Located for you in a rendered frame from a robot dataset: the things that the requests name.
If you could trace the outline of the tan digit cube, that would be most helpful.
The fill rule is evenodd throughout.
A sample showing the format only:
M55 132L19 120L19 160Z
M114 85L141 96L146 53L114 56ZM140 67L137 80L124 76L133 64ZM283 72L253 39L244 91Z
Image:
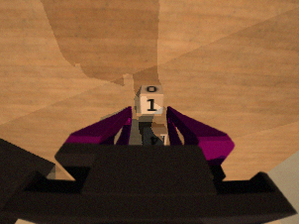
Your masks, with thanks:
M162 136L146 136L146 145L163 145Z
M163 98L161 85L142 85L140 90L141 113L162 114Z

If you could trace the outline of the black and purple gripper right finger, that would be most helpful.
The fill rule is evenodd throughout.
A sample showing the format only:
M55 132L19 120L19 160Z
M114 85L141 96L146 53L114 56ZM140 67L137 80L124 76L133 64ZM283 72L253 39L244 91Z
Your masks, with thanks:
M220 166L235 147L227 133L183 115L170 106L167 106L166 122L169 144L183 145L177 128L184 138L184 145L201 147L209 166Z

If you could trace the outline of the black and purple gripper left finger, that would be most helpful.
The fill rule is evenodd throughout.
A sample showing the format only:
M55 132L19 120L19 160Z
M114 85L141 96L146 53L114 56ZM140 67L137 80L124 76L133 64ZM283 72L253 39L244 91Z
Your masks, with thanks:
M123 128L116 145L129 145L132 117L132 106L129 106L113 116L71 133L64 143L115 145L115 136Z

